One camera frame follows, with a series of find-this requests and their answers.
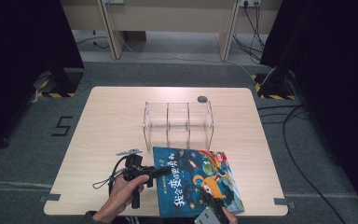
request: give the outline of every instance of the wooden table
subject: wooden table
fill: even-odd
[[[143,165],[154,165],[147,152],[143,119],[145,102],[196,103],[206,96],[213,109],[214,133],[210,150],[226,152],[245,206],[236,216],[284,216],[286,205],[255,101],[244,88],[96,87],[77,124],[51,194],[48,215],[82,215],[99,210],[108,198],[107,185],[93,183],[111,175],[119,151],[140,148]],[[155,187],[141,194],[141,207],[122,215],[159,216]]]

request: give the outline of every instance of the black device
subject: black device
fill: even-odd
[[[139,175],[149,175],[149,179],[145,182],[148,188],[153,187],[153,178],[156,178],[159,175],[168,174],[171,171],[171,167],[162,167],[160,169],[155,169],[154,166],[143,166],[142,165],[142,156],[136,155],[141,153],[140,149],[131,149],[124,152],[119,152],[117,155],[126,155],[122,157],[116,164],[115,169],[113,170],[112,175],[109,178],[109,195],[112,191],[113,182],[117,175],[123,174],[123,177],[126,181],[131,181]],[[126,160],[125,168],[116,172],[116,169],[121,161]],[[131,207],[136,209],[140,207],[140,194],[139,188],[136,188],[133,193]]]
[[[223,212],[223,200],[219,199],[219,198],[214,198],[212,197],[211,194],[205,192],[204,190],[201,191],[202,192],[202,196],[205,199],[205,205],[207,206],[205,210],[207,210],[208,208],[211,208],[214,216],[217,218],[217,220],[219,221],[220,224],[228,224],[228,218],[226,217],[225,213]],[[197,222],[197,220],[203,220],[204,217],[202,214],[205,213],[204,212],[201,213],[201,215],[196,219],[195,223],[202,223],[201,221]]]

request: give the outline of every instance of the wall outlet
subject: wall outlet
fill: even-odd
[[[241,1],[240,7],[244,6],[245,1],[248,1],[248,7],[255,7],[257,3],[259,6],[261,4],[261,0],[240,0],[240,1]]]

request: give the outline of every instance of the children's book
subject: children's book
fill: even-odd
[[[244,207],[221,151],[153,147],[155,167],[171,167],[171,173],[157,177],[161,217],[195,217],[206,207],[205,195],[221,199],[230,212]]]

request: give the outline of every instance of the gray carpet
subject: gray carpet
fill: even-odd
[[[253,81],[235,65],[85,63],[85,74],[73,98],[39,98],[22,114],[0,148],[0,223],[75,223],[79,217],[49,217],[41,197],[48,195],[92,87],[95,86],[184,86],[249,88],[258,108],[298,105],[301,102],[263,100],[255,94]],[[266,73],[269,68],[247,66]],[[260,109],[264,131],[282,189],[289,202],[285,217],[245,217],[240,223],[341,223],[329,205],[295,167],[282,135],[282,121],[293,108]],[[287,144],[298,167],[337,209],[346,223],[358,223],[358,197],[342,169],[329,158],[305,108],[286,124]],[[56,125],[71,126],[66,136]]]

